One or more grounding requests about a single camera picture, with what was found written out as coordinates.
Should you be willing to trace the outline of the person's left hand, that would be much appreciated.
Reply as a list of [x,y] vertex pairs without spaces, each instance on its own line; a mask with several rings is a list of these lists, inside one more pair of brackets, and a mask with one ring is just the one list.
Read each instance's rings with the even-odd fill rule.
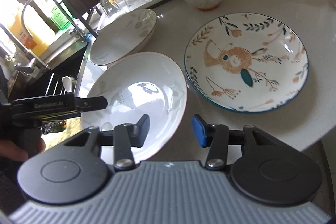
[[11,140],[1,139],[0,157],[1,159],[10,159],[13,161],[24,162],[29,158],[29,155],[25,150],[19,148]]

